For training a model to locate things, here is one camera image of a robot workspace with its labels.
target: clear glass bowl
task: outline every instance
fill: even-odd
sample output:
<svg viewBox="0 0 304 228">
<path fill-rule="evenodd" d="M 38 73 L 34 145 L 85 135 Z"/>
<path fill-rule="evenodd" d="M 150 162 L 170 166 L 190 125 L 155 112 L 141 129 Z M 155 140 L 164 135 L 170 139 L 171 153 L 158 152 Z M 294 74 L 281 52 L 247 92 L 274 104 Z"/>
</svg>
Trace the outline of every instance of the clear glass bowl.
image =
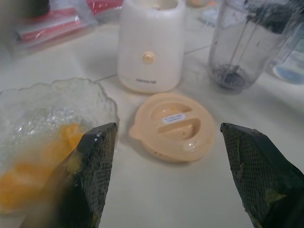
<svg viewBox="0 0 304 228">
<path fill-rule="evenodd" d="M 98 83 L 87 79 L 0 93 L 0 175 L 24 148 L 54 140 L 61 125 L 74 122 L 85 131 L 118 123 L 117 105 Z"/>
</svg>

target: blender jar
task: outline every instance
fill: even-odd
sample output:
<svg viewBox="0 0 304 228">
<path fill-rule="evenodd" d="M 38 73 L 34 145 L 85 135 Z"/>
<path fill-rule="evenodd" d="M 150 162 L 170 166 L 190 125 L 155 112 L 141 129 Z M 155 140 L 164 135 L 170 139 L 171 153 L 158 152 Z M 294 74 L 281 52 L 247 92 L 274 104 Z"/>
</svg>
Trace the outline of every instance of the blender jar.
<svg viewBox="0 0 304 228">
<path fill-rule="evenodd" d="M 222 92 L 240 93 L 295 27 L 300 9 L 289 0 L 224 0 L 209 56 L 209 77 Z"/>
</svg>

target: tile grout line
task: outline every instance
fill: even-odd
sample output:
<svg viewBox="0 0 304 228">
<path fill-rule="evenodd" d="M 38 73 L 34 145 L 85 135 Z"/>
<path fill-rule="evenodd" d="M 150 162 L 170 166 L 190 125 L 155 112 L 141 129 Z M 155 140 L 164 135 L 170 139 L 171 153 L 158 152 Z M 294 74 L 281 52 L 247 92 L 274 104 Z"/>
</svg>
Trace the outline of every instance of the tile grout line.
<svg viewBox="0 0 304 228">
<path fill-rule="evenodd" d="M 211 45 L 208 45 L 208 46 L 205 46 L 205 47 L 201 47 L 201 48 L 197 48 L 197 49 L 194 49 L 194 50 L 191 50 L 191 51 L 187 51 L 187 52 L 184 53 L 184 55 L 190 54 L 190 53 L 192 53 L 192 52 L 199 51 L 199 50 L 202 50 L 202 49 L 205 49 L 205 48 L 209 48 L 210 46 L 211 46 Z M 106 80 L 106 79 L 109 79 L 109 78 L 115 77 L 115 76 L 117 76 L 117 74 L 115 74 L 115 75 L 110 75 L 110 76 L 105 77 L 105 78 L 102 78 L 102 79 L 98 79 L 98 80 L 96 80 L 96 81 L 94 81 L 94 82 L 101 82 L 101 81 L 103 81 L 103 80 Z"/>
</svg>

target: countertop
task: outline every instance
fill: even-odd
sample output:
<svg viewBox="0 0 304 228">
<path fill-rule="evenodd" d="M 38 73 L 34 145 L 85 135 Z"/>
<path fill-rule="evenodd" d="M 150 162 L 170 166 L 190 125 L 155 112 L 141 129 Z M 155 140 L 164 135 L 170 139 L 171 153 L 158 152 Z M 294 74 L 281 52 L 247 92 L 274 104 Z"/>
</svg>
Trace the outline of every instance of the countertop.
<svg viewBox="0 0 304 228">
<path fill-rule="evenodd" d="M 0 70 L 0 91 L 81 77 L 100 83 L 117 102 L 119 139 L 100 227 L 253 227 L 232 179 L 220 124 L 258 129 L 304 171 L 304 86 L 263 74 L 239 95 L 218 93 L 207 79 L 213 28 L 203 27 L 188 13 L 183 78 L 172 92 L 205 106 L 214 117 L 217 135 L 210 154 L 198 162 L 161 162 L 128 136 L 137 109 L 149 96 L 127 91 L 118 80 L 118 29 L 104 25 L 81 38 L 14 60 Z M 17 218 L 0 218 L 1 228 L 17 228 L 19 223 Z"/>
</svg>

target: plastic bag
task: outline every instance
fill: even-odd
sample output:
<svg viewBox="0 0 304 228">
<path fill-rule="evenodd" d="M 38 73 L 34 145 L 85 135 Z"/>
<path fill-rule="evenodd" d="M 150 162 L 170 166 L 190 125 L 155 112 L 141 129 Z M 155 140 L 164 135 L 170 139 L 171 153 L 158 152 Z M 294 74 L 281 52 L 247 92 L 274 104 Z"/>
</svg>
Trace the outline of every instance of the plastic bag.
<svg viewBox="0 0 304 228">
<path fill-rule="evenodd" d="M 21 21 L 13 29 L 15 50 L 45 47 L 54 41 L 80 34 L 97 25 L 83 1 L 51 0 L 50 12 L 40 18 Z"/>
<path fill-rule="evenodd" d="M 86 0 L 99 24 L 118 22 L 124 0 Z"/>
</svg>

